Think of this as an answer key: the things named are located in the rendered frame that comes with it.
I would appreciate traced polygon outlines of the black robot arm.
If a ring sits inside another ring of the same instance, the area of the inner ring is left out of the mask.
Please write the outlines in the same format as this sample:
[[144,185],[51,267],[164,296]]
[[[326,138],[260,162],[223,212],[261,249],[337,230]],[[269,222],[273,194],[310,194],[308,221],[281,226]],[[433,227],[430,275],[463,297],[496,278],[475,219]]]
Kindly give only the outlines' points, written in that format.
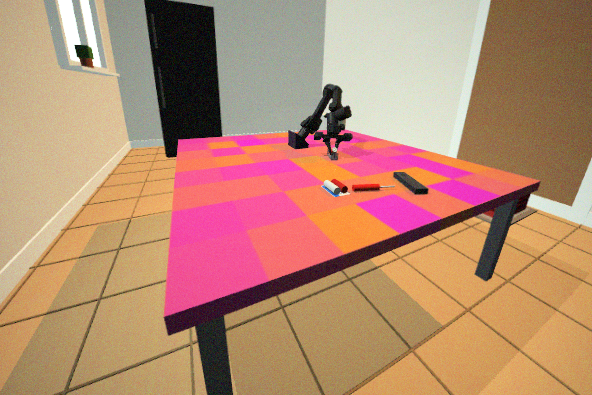
[[[297,133],[302,139],[306,139],[309,134],[314,134],[322,123],[321,116],[328,105],[330,99],[332,102],[329,104],[330,113],[326,113],[324,115],[327,118],[327,123],[331,121],[338,122],[344,119],[347,119],[352,116],[351,107],[349,105],[343,107],[341,103],[342,99],[342,89],[338,85],[334,84],[326,84],[323,89],[323,97],[319,102],[316,110],[314,111],[313,115],[309,116],[307,119],[301,122],[302,128]],[[309,128],[308,128],[309,127]],[[328,134],[330,132],[337,132],[338,134],[341,131],[345,130],[345,124],[338,124],[328,126]]]

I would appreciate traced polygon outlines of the red-handled screwdriver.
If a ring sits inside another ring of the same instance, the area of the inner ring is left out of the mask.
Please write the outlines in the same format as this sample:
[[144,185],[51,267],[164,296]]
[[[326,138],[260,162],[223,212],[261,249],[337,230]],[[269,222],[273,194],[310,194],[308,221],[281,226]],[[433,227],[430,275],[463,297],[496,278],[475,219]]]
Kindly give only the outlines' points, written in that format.
[[380,184],[362,184],[362,185],[352,185],[352,190],[354,191],[378,191],[380,188],[391,188],[395,186],[380,186]]

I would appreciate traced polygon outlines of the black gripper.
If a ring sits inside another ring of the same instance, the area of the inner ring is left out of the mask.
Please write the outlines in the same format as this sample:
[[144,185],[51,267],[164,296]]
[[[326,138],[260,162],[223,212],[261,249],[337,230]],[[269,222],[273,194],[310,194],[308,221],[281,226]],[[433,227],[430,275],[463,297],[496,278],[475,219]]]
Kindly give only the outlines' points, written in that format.
[[327,123],[327,134],[323,134],[323,132],[317,132],[316,131],[315,134],[314,134],[314,140],[320,140],[321,138],[323,138],[323,142],[325,142],[325,144],[326,144],[329,152],[331,153],[330,138],[335,138],[336,139],[336,141],[335,141],[335,147],[338,150],[339,144],[342,141],[349,142],[353,138],[353,135],[352,135],[352,133],[344,133],[343,135],[339,135],[337,132],[330,132],[328,134],[328,126],[330,124],[332,124],[334,126],[335,126],[335,124],[338,124],[338,126],[339,126],[339,123],[338,122],[335,122],[335,121],[328,122]]

